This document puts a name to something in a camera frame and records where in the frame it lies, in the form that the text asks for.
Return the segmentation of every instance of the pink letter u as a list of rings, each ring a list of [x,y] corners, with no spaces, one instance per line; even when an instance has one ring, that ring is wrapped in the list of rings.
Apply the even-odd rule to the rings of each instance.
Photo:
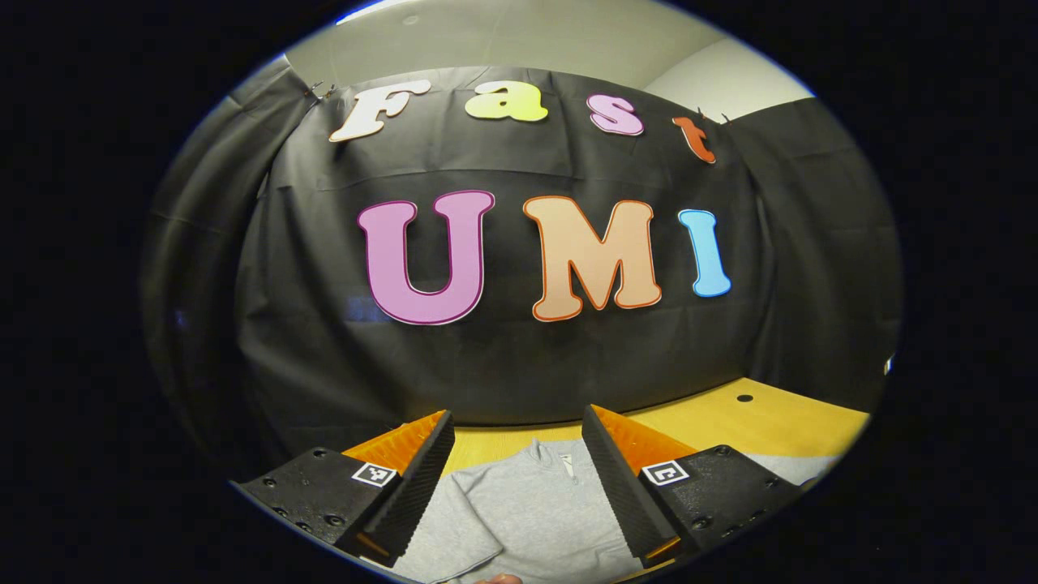
[[[463,190],[439,196],[433,210],[447,220],[450,278],[439,291],[421,291],[407,274],[407,225],[418,214],[408,200],[361,211],[357,223],[367,235],[367,279],[372,297],[392,318],[409,325],[446,325],[472,312],[483,296],[483,215],[494,195]]]

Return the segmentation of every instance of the sweatshirt sleeve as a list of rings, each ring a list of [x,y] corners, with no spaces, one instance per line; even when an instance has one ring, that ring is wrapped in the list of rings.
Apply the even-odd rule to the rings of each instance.
[[[453,475],[440,479],[392,572],[426,584],[454,580],[501,553]]]

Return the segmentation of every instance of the peach letter m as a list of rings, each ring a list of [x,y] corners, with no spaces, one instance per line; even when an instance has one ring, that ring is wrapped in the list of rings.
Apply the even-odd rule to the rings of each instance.
[[[612,208],[605,237],[599,238],[576,201],[567,196],[538,196],[523,213],[541,230],[544,298],[534,305],[534,317],[551,323],[580,314],[583,303],[573,295],[571,274],[580,278],[596,310],[605,308],[620,272],[613,302],[623,309],[655,305],[662,298],[652,263],[649,221],[652,206],[621,200]]]

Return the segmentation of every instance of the blue letter i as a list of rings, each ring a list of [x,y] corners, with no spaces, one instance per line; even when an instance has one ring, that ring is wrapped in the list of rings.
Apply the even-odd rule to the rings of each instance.
[[[720,265],[713,228],[717,219],[709,211],[686,208],[678,213],[678,220],[688,227],[688,234],[692,238],[692,254],[695,255],[699,275],[692,283],[692,291],[704,299],[720,297],[732,288],[732,280],[725,275],[725,268]]]

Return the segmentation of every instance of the gray sweatshirt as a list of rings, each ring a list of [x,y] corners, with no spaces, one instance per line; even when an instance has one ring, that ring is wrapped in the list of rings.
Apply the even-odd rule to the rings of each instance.
[[[754,456],[799,484],[832,458]],[[641,569],[583,441],[532,443],[440,479],[392,572],[426,584],[504,573],[523,584],[607,584]]]

